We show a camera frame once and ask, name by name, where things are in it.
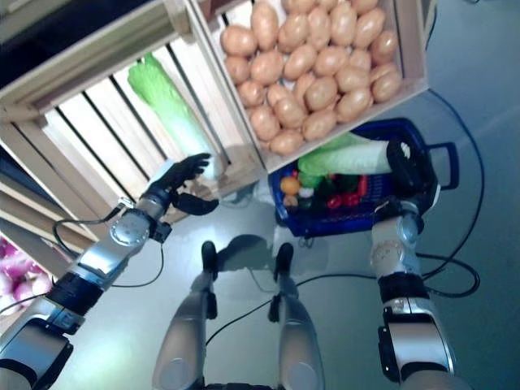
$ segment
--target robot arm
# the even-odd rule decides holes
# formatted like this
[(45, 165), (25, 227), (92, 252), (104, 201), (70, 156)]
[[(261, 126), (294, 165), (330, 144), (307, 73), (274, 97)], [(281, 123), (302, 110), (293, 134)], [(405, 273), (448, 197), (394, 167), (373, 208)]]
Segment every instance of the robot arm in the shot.
[(135, 208), (126, 210), (106, 237), (85, 250), (65, 276), (2, 334), (0, 388), (39, 390), (54, 383), (73, 350), (65, 335), (76, 333), (89, 309), (148, 238), (166, 240), (171, 228), (160, 219), (170, 204), (194, 215), (207, 214), (218, 205), (176, 192), (186, 180), (202, 173), (209, 157), (186, 158), (153, 181)]
[(401, 390), (471, 390), (454, 376), (454, 356), (415, 254), (422, 215), (435, 204), (439, 185), (428, 157), (416, 155), (414, 164), (403, 164), (394, 152), (399, 153), (397, 148), (387, 151), (388, 161), (400, 165), (394, 185), (401, 196), (377, 209), (370, 253), (383, 302), (383, 373), (401, 383)]

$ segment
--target floor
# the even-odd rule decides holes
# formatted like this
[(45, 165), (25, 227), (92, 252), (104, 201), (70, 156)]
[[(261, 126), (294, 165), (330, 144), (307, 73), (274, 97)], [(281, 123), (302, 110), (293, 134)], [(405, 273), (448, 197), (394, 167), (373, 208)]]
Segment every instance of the floor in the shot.
[[(482, 276), (472, 297), (434, 297), (457, 355), (457, 373), (476, 390), (520, 388), (520, 3), (439, 0), (439, 18), (428, 50), (431, 86), (460, 111), (482, 148), (486, 193), (474, 234), (459, 257)], [(475, 209), (479, 173), (475, 154), (453, 117), (427, 94), (386, 117), (405, 116), (421, 129), (428, 143), (454, 141), (461, 159), (461, 183), (442, 193), (427, 216), (418, 248), (447, 254), (467, 228)], [(445, 160), (436, 156), (439, 172)], [(296, 247), (296, 280), (324, 272), (370, 272), (369, 234), (331, 236), (301, 248), (298, 239), (276, 227), (271, 205), (245, 199), (239, 206), (220, 206), (213, 214), (192, 217), (174, 226), (165, 244), (161, 278), (140, 289), (111, 289), (72, 337), (76, 351), (53, 389), (93, 390), (151, 388), (150, 378), (163, 334), (193, 278), (201, 270), (202, 242), (218, 250), (239, 250), (226, 262), (215, 292), (219, 316), (208, 335), (229, 319), (269, 299), (272, 253), (284, 241)], [(437, 263), (424, 260), (428, 270)], [(150, 243), (130, 263), (120, 283), (147, 280), (159, 267), (159, 248)], [(469, 278), (456, 269), (432, 285), (463, 289)], [(301, 287), (318, 332), (327, 388), (396, 388), (381, 373), (377, 327), (382, 323), (377, 285), (362, 279), (322, 279)], [(206, 380), (274, 385), (278, 327), (259, 310), (232, 325), (207, 350)]]

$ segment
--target plastic basket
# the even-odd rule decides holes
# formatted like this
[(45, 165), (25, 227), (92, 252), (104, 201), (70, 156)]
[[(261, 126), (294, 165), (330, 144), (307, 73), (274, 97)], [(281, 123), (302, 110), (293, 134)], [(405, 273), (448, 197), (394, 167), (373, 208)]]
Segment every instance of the plastic basket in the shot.
[[(355, 128), (353, 132), (359, 136), (379, 141), (390, 141), (396, 138), (424, 154), (429, 154), (433, 149), (445, 148), (449, 156), (450, 181), (441, 189), (455, 189), (458, 186), (459, 167), (455, 145), (451, 142), (427, 145), (418, 129), (408, 119), (368, 122)], [(296, 167), (297, 161), (270, 176), (271, 190), (279, 220), (296, 237), (332, 236), (370, 230), (374, 222), (377, 222), (374, 215), (375, 207), (382, 199), (393, 195), (391, 175), (370, 175), (368, 176), (368, 193), (357, 206), (342, 206), (334, 210), (296, 210), (289, 213), (283, 204), (284, 194), (280, 190), (280, 181), (283, 177), (290, 176)]]

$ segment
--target wire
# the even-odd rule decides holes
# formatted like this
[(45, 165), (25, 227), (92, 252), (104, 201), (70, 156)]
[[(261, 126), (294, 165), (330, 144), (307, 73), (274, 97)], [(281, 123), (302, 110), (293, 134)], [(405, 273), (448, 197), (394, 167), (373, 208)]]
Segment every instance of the wire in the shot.
[(433, 31), (435, 30), (436, 28), (436, 25), (437, 25), (437, 15), (438, 15), (438, 11), (437, 11), (437, 8), (438, 6), (435, 6), (435, 13), (433, 15), (433, 21), (431, 22), (431, 28), (430, 28), (430, 32), (428, 33), (428, 40), (426, 41), (426, 50), (428, 50), (428, 46), (430, 45), (430, 40), (431, 40), (431, 36), (433, 35)]
[[(485, 170), (484, 170), (483, 157), (482, 157), (482, 154), (480, 153), (480, 148), (477, 145), (477, 141), (475, 140), (475, 138), (471, 134), (470, 129), (466, 126), (466, 123), (464, 122), (464, 119), (462, 119), (462, 117), (460, 116), (458, 111), (453, 107), (453, 105), (450, 102), (448, 102), (448, 100), (446, 100), (444, 97), (442, 97), (439, 93), (437, 93), (433, 89), (428, 89), (428, 92), (432, 96), (434, 96), (436, 99), (438, 99), (440, 102), (442, 102), (449, 109), (449, 111), (453, 114), (455, 119), (457, 119), (457, 121), (460, 124), (462, 130), (464, 131), (464, 133), (466, 134), (466, 136), (470, 140), (470, 143), (471, 143), (471, 145), (473, 147), (473, 150), (474, 150), (474, 152), (475, 152), (475, 154), (477, 156), (478, 162), (479, 162), (480, 190), (479, 190), (479, 200), (477, 201), (477, 206), (475, 208), (473, 217), (471, 219), (470, 226), (466, 230), (466, 234), (464, 234), (462, 239), (459, 241), (458, 245), (455, 247), (455, 249), (452, 251), (452, 253), (444, 260), (444, 262), (440, 266), (438, 266), (434, 270), (426, 272), (424, 274), (424, 279), (425, 280), (428, 280), (431, 277), (439, 274), (451, 262), (451, 260), (453, 260), (453, 258), (460, 252), (462, 247), (466, 244), (466, 242), (470, 238), (470, 235), (473, 232), (473, 230), (475, 229), (475, 225), (476, 225), (477, 220), (479, 219), (479, 216), (480, 216), (480, 211), (482, 209), (482, 204), (483, 204), (483, 199), (484, 199), (484, 190), (486, 188), (486, 174), (485, 174)], [(419, 256), (421, 258), (432, 258), (431, 257), (432, 255), (430, 255), (428, 253), (417, 253), (417, 256)]]
[(11, 303), (9, 306), (6, 306), (6, 307), (4, 307), (3, 309), (0, 310), (0, 315), (2, 315), (2, 313), (4, 313), (5, 311), (9, 310), (11, 307), (15, 307), (15, 306), (19, 305), (20, 303), (31, 301), (34, 298), (43, 297), (45, 294), (46, 293), (44, 292), (43, 294), (33, 295), (32, 297), (22, 299), (20, 301), (15, 302), (15, 303)]
[[(84, 225), (98, 225), (100, 223), (105, 223), (105, 222), (110, 221), (112, 218), (114, 218), (123, 209), (123, 207), (124, 206), (121, 205), (121, 204), (117, 205), (116, 207), (114, 207), (114, 209), (112, 209), (112, 211), (110, 213), (108, 213), (102, 219), (93, 219), (93, 220), (90, 220), (90, 219), (60, 219), (59, 221), (55, 222), (53, 227), (52, 227), (52, 232), (54, 234), (54, 238), (58, 242), (58, 245), (60, 246), (60, 248), (62, 248), (72, 258), (76, 258), (77, 257), (77, 253), (75, 253), (72, 249), (70, 249), (63, 242), (62, 238), (59, 236), (59, 233), (58, 233), (59, 226), (63, 225), (64, 223), (74, 223), (74, 224), (77, 224), (77, 225), (81, 225), (81, 224), (84, 224)], [(157, 275), (152, 280), (149, 280), (148, 282), (141, 283), (141, 284), (128, 284), (128, 285), (126, 285), (126, 284), (112, 284), (112, 287), (116, 287), (116, 288), (145, 287), (145, 286), (148, 286), (148, 285), (152, 284), (155, 280), (157, 280), (159, 278), (159, 276), (161, 276), (161, 274), (163, 273), (163, 270), (164, 270), (164, 250), (163, 250), (163, 244), (161, 244), (161, 266), (159, 267), (159, 271), (158, 271)]]
[(258, 290), (260, 290), (262, 293), (266, 293), (266, 294), (274, 294), (274, 293), (276, 293), (275, 290), (266, 290), (264, 287), (262, 287), (260, 285), (260, 283), (258, 282), (258, 279), (257, 279), (256, 275), (254, 274), (254, 272), (253, 272), (253, 270), (251, 268), (248, 268), (247, 271), (249, 271), (249, 274), (251, 275), (251, 279), (257, 285)]
[[(325, 275), (318, 275), (318, 276), (315, 276), (313, 278), (309, 278), (309, 279), (306, 279), (306, 280), (303, 280), (302, 282), (300, 283), (297, 283), (297, 286), (302, 286), (303, 284), (307, 284), (309, 282), (312, 282), (314, 280), (318, 280), (318, 279), (325, 279), (325, 278), (337, 278), (337, 277), (347, 277), (347, 276), (352, 276), (352, 277), (358, 277), (358, 278), (363, 278), (363, 279), (370, 279), (370, 280), (375, 280), (375, 276), (370, 276), (370, 275), (363, 275), (363, 274), (351, 274), (351, 273), (344, 273), (344, 274), (325, 274)], [(215, 333), (213, 333), (210, 338), (206, 341), (206, 347), (210, 344), (210, 342), (221, 332), (223, 331), (224, 329), (226, 329), (227, 327), (230, 327), (233, 323), (237, 323), (238, 321), (240, 321), (241, 319), (244, 319), (245, 317), (251, 315), (252, 313), (260, 310), (262, 307), (264, 306), (267, 306), (269, 305), (269, 303), (271, 303), (271, 299), (269, 301), (265, 301), (263, 302), (262, 304), (254, 307), (253, 309), (251, 309), (250, 311), (248, 311), (247, 313), (244, 313), (242, 314), (241, 316), (239, 317), (236, 317), (235, 319), (229, 321), (228, 323), (225, 323), (222, 327), (220, 327)]]
[[(446, 298), (463, 298), (463, 297), (468, 297), (471, 294), (474, 294), (479, 289), (479, 287), (480, 287), (480, 276), (479, 276), (479, 273), (472, 266), (466, 264), (465, 262), (457, 260), (456, 258), (448, 258), (448, 257), (445, 257), (445, 256), (438, 256), (438, 255), (434, 255), (434, 254), (424, 254), (422, 257), (424, 257), (424, 258), (431, 258), (431, 259), (434, 259), (434, 260), (445, 260), (446, 262), (452, 262), (453, 264), (458, 265), (458, 266), (462, 267), (463, 269), (467, 270), (468, 272), (470, 272), (473, 275), (473, 278), (474, 278), (474, 283), (466, 291), (463, 291), (463, 292), (444, 292), (444, 291), (437, 290), (435, 288), (426, 287), (426, 289), (427, 289), (427, 291), (429, 293), (433, 293), (433, 294), (438, 295), (440, 297), (446, 297)], [(310, 282), (313, 282), (315, 280), (320, 280), (320, 279), (347, 278), (347, 277), (348, 278), (360, 278), (360, 279), (364, 279), (364, 280), (377, 280), (377, 278), (375, 276), (373, 276), (373, 275), (357, 274), (357, 273), (353, 273), (353, 272), (341, 272), (341, 273), (324, 274), (324, 275), (314, 276), (312, 278), (305, 279), (305, 280), (303, 280), (303, 281), (301, 281), (299, 283), (296, 283), (296, 286), (300, 287), (300, 286), (303, 286), (304, 284), (308, 284)], [(241, 316), (236, 317), (235, 319), (229, 321), (228, 323), (225, 323), (222, 327), (220, 327), (215, 333), (213, 333), (210, 336), (210, 338), (206, 342), (206, 346), (208, 346), (209, 343), (220, 332), (222, 332), (224, 329), (230, 327), (233, 323), (237, 323), (241, 319), (244, 319), (245, 317), (247, 317), (247, 316), (253, 314), (254, 312), (260, 310), (262, 307), (268, 305), (270, 302), (271, 302), (271, 300), (265, 301), (262, 304), (254, 307), (253, 309), (251, 309), (247, 313), (244, 313)]]
[(151, 285), (155, 280), (159, 279), (159, 276), (163, 273), (164, 270), (164, 250), (163, 250), (163, 244), (161, 244), (161, 266), (159, 268), (159, 271), (157, 275), (148, 282), (141, 283), (141, 284), (112, 284), (112, 287), (118, 287), (118, 288), (138, 288), (138, 287), (145, 287)]
[(59, 236), (58, 228), (65, 223), (74, 223), (76, 225), (98, 225), (100, 223), (105, 223), (114, 218), (122, 209), (123, 205), (117, 205), (102, 219), (60, 219), (59, 221), (56, 221), (54, 225), (52, 225), (52, 233), (60, 248), (63, 249), (72, 258), (76, 258), (77, 253), (70, 249), (67, 244), (65, 244), (65, 242), (63, 242), (62, 238)]
[(221, 332), (223, 331), (224, 329), (226, 329), (227, 327), (230, 327), (233, 323), (236, 323), (238, 321), (240, 321), (241, 319), (244, 319), (245, 317), (247, 317), (248, 315), (251, 315), (252, 313), (254, 313), (255, 311), (257, 310), (260, 310), (263, 306), (266, 306), (266, 305), (269, 305), (269, 303), (271, 303), (271, 299), (269, 301), (265, 301), (263, 302), (261, 305), (258, 305), (257, 307), (255, 307), (254, 309), (251, 309), (250, 311), (248, 311), (247, 313), (244, 313), (242, 314), (240, 317), (236, 317), (235, 319), (233, 319), (232, 321), (226, 323), (225, 325), (223, 325), (222, 327), (220, 327), (213, 335), (210, 336), (210, 338), (207, 340), (206, 342), (206, 347), (210, 344), (210, 342)]

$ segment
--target basket handle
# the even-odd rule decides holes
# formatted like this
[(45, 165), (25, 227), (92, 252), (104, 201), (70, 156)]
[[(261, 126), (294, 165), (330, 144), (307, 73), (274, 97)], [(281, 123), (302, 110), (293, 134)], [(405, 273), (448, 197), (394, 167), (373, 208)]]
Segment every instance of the basket handle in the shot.
[(440, 187), (441, 191), (445, 189), (456, 189), (460, 179), (460, 169), (457, 147), (453, 142), (444, 142), (442, 144), (427, 145), (426, 149), (431, 151), (433, 149), (445, 148), (448, 151), (449, 157), (449, 183)]

